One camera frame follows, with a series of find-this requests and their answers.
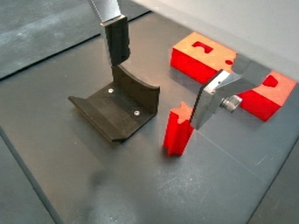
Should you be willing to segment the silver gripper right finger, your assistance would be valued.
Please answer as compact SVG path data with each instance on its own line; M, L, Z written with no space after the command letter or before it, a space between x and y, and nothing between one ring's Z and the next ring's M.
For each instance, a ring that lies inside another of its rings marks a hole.
M232 72L218 71L210 81L200 87L191 112L191 126L198 130L210 120L218 108L232 112L242 100L238 94L258 87L268 76L271 69L242 54L236 55Z

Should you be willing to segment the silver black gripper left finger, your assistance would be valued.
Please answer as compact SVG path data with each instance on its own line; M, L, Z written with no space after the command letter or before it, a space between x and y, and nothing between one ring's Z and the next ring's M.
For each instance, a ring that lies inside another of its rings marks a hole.
M88 3L99 20L111 66L115 67L128 59L131 53L127 16L121 14L117 0L88 0Z

